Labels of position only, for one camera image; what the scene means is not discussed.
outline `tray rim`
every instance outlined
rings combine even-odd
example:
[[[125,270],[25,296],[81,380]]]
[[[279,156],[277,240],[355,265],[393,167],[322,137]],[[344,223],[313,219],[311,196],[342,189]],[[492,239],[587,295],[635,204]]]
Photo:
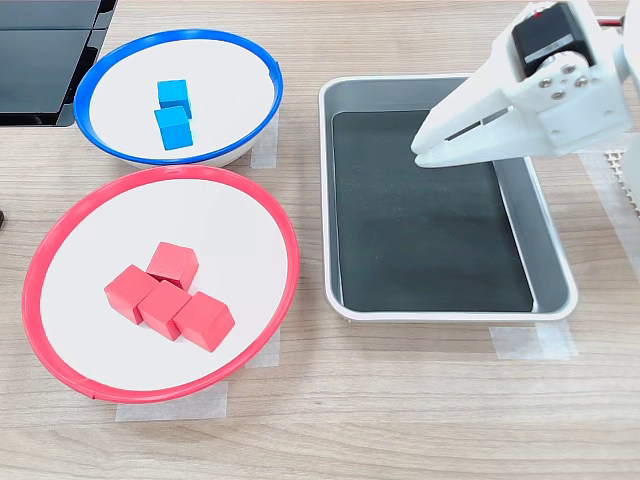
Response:
[[[156,390],[128,390],[110,387],[78,373],[56,353],[49,342],[40,314],[42,287],[49,266],[69,234],[95,209],[133,188],[173,179],[198,179],[223,183],[255,199],[273,217],[287,251],[287,279],[280,303],[271,321],[243,352],[226,365],[182,385]],[[141,170],[118,178],[90,193],[70,210],[47,233],[34,254],[22,291],[22,319],[31,348],[45,368],[65,385],[91,399],[117,403],[151,403],[196,393],[226,378],[246,364],[275,334],[287,315],[300,274],[300,251],[293,224],[278,201],[262,186],[237,173],[209,166],[167,166]]]
[[[161,158],[143,158],[129,155],[124,152],[120,152],[111,148],[100,139],[98,134],[93,129],[91,124],[91,118],[89,116],[91,107],[91,98],[96,86],[102,80],[102,77],[107,71],[113,67],[116,63],[124,60],[125,58],[138,53],[147,48],[160,45],[162,43],[176,42],[183,40],[215,40],[220,42],[228,42],[234,45],[238,45],[260,58],[267,68],[269,69],[269,76],[273,82],[274,98],[271,110],[267,116],[263,119],[254,130],[249,132],[243,138],[235,141],[234,143],[227,145],[223,148],[215,150],[213,152],[203,153],[201,155],[195,155],[192,157],[174,158],[174,159],[161,159]],[[206,160],[212,160],[218,157],[222,157],[230,152],[233,152],[240,147],[246,145],[256,138],[260,132],[269,124],[273,119],[280,104],[282,102],[282,95],[284,90],[284,81],[282,77],[282,70],[280,65],[273,58],[273,56],[265,50],[263,47],[251,40],[235,35],[233,33],[225,32],[222,30],[211,29],[179,29],[179,30],[167,30],[162,32],[152,33],[144,37],[132,40],[124,45],[119,46],[115,50],[112,50],[93,65],[86,73],[78,88],[76,90],[75,100],[73,104],[73,113],[78,124],[78,128],[83,135],[96,147],[101,150],[115,156],[122,158],[123,160],[140,165],[183,165],[183,164],[195,164],[204,162]]]
[[[327,122],[325,98],[327,92],[335,85],[359,81],[402,81],[431,79],[461,79],[470,74],[436,74],[436,75],[363,75],[334,78],[325,83],[318,93],[318,113],[320,128],[320,193],[322,218],[322,254],[323,254],[323,286],[324,295],[334,311],[352,322],[377,323],[514,323],[514,322],[553,322],[566,318],[577,306],[578,289],[571,273],[569,261],[560,242],[558,231],[553,223],[549,206],[542,193],[540,182],[533,168],[530,157],[524,157],[527,173],[535,190],[538,206],[545,226],[549,232],[554,253],[567,285],[568,295],[565,303],[554,312],[359,312],[345,307],[333,293],[331,286],[331,239],[329,236],[329,178],[327,162]]]

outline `red cube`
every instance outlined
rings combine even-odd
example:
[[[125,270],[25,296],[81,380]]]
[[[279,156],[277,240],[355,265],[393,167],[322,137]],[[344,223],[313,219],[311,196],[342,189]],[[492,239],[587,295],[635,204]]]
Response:
[[[138,325],[142,322],[138,305],[157,286],[155,278],[131,265],[104,288],[104,293],[114,309]]]
[[[173,317],[189,300],[191,295],[163,280],[140,302],[138,309],[144,323],[169,340],[175,340],[180,336],[180,330]]]
[[[202,292],[173,317],[178,329],[193,343],[213,352],[235,325],[229,307]]]
[[[184,291],[189,290],[198,271],[198,259],[193,250],[160,242],[151,258],[147,273],[158,280],[167,280]]]

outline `cube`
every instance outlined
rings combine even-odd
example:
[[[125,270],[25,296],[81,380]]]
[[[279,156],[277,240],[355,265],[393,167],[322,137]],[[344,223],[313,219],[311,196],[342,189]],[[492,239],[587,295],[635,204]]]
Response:
[[[184,291],[189,290],[198,271],[198,259],[193,250],[160,242],[147,267],[147,273],[157,280],[167,280]]]
[[[198,292],[173,317],[188,340],[213,352],[235,325],[229,307],[209,295]]]
[[[104,292],[116,311],[138,325],[142,322],[138,305],[158,286],[158,283],[158,280],[151,275],[131,265],[107,285]]]
[[[186,80],[166,80],[158,82],[160,108],[182,107],[187,118],[191,118],[191,102]]]
[[[175,340],[180,336],[180,330],[174,323],[173,317],[189,300],[191,295],[173,283],[163,280],[140,302],[138,310],[142,320],[150,328],[169,340]]]
[[[175,150],[193,145],[189,119],[182,107],[163,108],[155,111],[162,144],[165,150]]]

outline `wooden table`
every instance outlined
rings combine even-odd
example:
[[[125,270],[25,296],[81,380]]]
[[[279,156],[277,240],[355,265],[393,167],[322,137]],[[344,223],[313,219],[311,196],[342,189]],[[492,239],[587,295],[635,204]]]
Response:
[[[75,126],[1,129],[0,478],[638,478],[640,288],[577,157],[535,161],[580,289],[572,360],[498,360],[487,325],[349,325],[322,292],[320,86],[472,71],[522,6],[121,0],[103,53],[198,26],[246,35],[282,66],[277,169],[252,170],[248,158],[230,167],[271,191],[299,236],[281,364],[233,375],[228,418],[206,421],[114,423],[115,405],[50,375],[22,327],[29,261],[69,207],[132,170]]]

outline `blue cube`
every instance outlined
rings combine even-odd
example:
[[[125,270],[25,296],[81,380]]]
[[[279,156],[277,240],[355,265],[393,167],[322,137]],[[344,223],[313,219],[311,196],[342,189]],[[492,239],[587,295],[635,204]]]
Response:
[[[189,119],[184,108],[161,108],[156,110],[155,114],[165,150],[174,150],[193,145]]]
[[[158,82],[158,100],[160,108],[182,107],[187,112],[187,117],[191,118],[191,102],[186,80]]]

